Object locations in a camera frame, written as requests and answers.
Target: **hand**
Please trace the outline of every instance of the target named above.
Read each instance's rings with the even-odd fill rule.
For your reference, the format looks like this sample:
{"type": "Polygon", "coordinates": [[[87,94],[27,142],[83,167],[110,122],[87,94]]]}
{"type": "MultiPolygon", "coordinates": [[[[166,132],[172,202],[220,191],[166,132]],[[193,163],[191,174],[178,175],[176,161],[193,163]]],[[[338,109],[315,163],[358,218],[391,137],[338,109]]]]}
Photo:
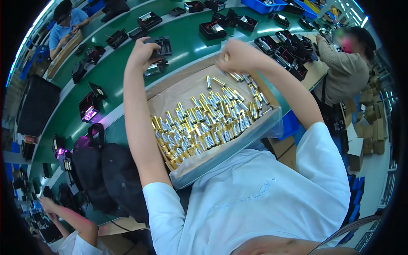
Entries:
{"type": "Polygon", "coordinates": [[[142,37],[136,40],[135,46],[133,47],[132,53],[130,53],[128,62],[125,68],[125,74],[127,72],[141,71],[145,72],[147,68],[154,62],[160,60],[161,58],[151,59],[153,50],[160,49],[157,43],[144,43],[146,39],[150,37],[142,37]]]}
{"type": "Polygon", "coordinates": [[[79,24],[76,25],[72,25],[74,28],[71,30],[70,34],[71,35],[75,35],[80,29],[81,27],[79,26],[79,24]]]}
{"type": "Polygon", "coordinates": [[[56,223],[59,218],[55,213],[47,213],[47,216],[54,223],[56,223]]]}
{"type": "Polygon", "coordinates": [[[317,35],[316,36],[316,42],[319,43],[321,40],[326,40],[326,39],[321,35],[317,35]]]}
{"type": "Polygon", "coordinates": [[[46,213],[54,213],[55,208],[57,207],[57,204],[52,201],[51,198],[49,197],[39,197],[41,206],[44,209],[44,212],[46,213]]]}
{"type": "Polygon", "coordinates": [[[71,36],[70,34],[67,34],[64,37],[62,37],[59,44],[62,46],[64,44],[66,44],[67,42],[69,42],[69,37],[70,36],[71,36]]]}
{"type": "Polygon", "coordinates": [[[229,39],[220,53],[218,68],[227,71],[251,71],[262,69],[265,63],[274,63],[270,57],[243,41],[229,39]]]}

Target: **black hair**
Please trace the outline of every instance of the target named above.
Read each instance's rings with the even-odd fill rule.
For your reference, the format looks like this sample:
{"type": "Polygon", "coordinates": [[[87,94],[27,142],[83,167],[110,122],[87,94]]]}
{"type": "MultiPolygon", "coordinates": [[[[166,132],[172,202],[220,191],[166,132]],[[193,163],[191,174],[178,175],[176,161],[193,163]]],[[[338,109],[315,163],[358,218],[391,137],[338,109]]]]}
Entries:
{"type": "Polygon", "coordinates": [[[62,1],[54,10],[53,19],[60,24],[64,21],[70,14],[72,9],[72,3],[70,0],[62,1]]]}
{"type": "Polygon", "coordinates": [[[364,54],[369,60],[373,60],[374,51],[377,49],[377,46],[370,32],[368,32],[365,28],[362,27],[351,27],[350,33],[354,34],[359,42],[365,44],[366,48],[364,50],[364,54]]]}

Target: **worker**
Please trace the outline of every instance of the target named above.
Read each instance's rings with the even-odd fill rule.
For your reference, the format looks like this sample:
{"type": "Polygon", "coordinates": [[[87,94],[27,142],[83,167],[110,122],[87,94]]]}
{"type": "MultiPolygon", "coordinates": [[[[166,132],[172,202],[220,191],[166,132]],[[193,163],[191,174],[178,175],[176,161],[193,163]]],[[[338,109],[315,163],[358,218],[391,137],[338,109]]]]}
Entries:
{"type": "MultiPolygon", "coordinates": [[[[48,197],[39,198],[44,212],[47,213],[48,218],[55,224],[61,232],[65,241],[58,249],[60,255],[66,254],[87,254],[87,255],[108,255],[111,254],[106,246],[98,241],[98,227],[96,224],[81,215],[77,214],[71,209],[57,205],[48,197]],[[61,224],[58,218],[61,217],[75,231],[71,234],[61,224]]],[[[44,254],[50,254],[51,249],[40,244],[40,248],[44,254]]]]}
{"type": "MultiPolygon", "coordinates": [[[[185,214],[151,128],[143,73],[157,61],[151,56],[160,46],[144,44],[147,38],[136,41],[127,61],[123,99],[157,254],[308,254],[341,227],[350,203],[347,172],[315,99],[275,60],[233,39],[218,67],[260,71],[307,130],[297,146],[297,172],[266,149],[244,149],[195,181],[185,214]]],[[[319,254],[334,254],[332,249],[338,248],[319,254]]]]}
{"type": "Polygon", "coordinates": [[[376,45],[370,33],[361,27],[341,29],[346,32],[340,45],[342,52],[337,52],[323,36],[316,37],[320,60],[330,67],[312,92],[322,110],[325,105],[332,107],[352,99],[364,89],[373,66],[376,45]]]}
{"type": "Polygon", "coordinates": [[[55,8],[53,19],[57,24],[51,29],[49,38],[50,58],[52,60],[73,35],[91,22],[83,10],[79,8],[72,9],[70,0],[62,1],[55,8]]]}

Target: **beige sweater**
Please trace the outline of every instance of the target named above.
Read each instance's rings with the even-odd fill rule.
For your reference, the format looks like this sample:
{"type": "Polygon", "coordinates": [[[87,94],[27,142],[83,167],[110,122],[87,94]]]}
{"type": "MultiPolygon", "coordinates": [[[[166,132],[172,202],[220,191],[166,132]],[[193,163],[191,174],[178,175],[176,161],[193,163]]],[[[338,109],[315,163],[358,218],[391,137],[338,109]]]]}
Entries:
{"type": "MultiPolygon", "coordinates": [[[[330,70],[326,78],[326,104],[332,106],[353,98],[367,86],[370,76],[370,63],[358,53],[336,52],[326,40],[318,44],[320,60],[324,61],[330,70]]],[[[323,81],[314,89],[322,99],[323,81]]]]}

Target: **white t-shirt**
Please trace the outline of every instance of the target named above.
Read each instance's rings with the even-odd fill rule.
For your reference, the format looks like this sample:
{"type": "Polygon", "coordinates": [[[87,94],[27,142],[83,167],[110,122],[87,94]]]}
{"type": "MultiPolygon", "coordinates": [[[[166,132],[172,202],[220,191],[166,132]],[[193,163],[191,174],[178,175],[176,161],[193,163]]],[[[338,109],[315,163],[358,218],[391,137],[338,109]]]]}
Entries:
{"type": "Polygon", "coordinates": [[[229,255],[263,236],[322,242],[337,231],[350,189],[324,123],[313,124],[296,152],[296,172],[269,151],[242,150],[198,179],[187,215],[165,183],[143,188],[158,255],[229,255]]]}
{"type": "Polygon", "coordinates": [[[94,247],[78,236],[78,231],[72,232],[57,252],[59,255],[111,255],[102,241],[98,240],[94,247]]]}

